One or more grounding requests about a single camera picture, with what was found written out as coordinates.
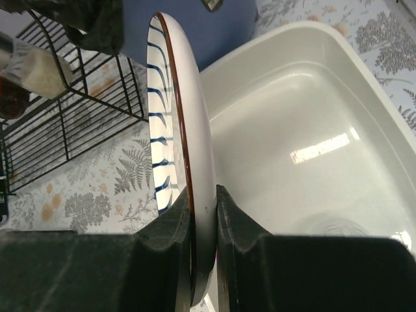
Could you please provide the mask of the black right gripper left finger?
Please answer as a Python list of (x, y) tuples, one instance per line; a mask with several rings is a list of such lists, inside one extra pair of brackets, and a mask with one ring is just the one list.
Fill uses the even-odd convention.
[(193, 215), (182, 191), (130, 235), (7, 231), (2, 311), (188, 311)]

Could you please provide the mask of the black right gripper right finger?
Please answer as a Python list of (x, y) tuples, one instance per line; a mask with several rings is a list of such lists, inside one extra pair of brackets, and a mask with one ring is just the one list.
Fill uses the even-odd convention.
[(415, 259), (397, 240), (273, 235), (216, 191), (221, 311), (415, 310)]

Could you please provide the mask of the clear plastic cup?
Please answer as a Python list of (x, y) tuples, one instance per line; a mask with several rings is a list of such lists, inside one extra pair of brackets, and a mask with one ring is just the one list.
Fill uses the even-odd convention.
[(364, 227), (345, 218), (332, 218), (321, 222), (317, 231), (318, 233), (327, 236), (369, 236), (369, 232)]

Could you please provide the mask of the blue striped white plate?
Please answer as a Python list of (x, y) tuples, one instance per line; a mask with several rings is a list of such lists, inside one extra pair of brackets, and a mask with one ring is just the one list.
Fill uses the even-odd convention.
[(191, 306), (207, 294), (216, 255), (216, 181), (211, 130), (190, 42), (170, 15), (151, 17), (147, 38), (151, 167), (160, 213), (184, 194), (191, 223)]

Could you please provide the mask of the glass salt grinder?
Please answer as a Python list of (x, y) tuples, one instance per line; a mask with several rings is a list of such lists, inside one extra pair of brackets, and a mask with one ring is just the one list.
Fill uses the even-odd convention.
[(62, 57), (2, 32), (1, 77), (38, 96), (53, 99), (71, 84), (73, 72)]

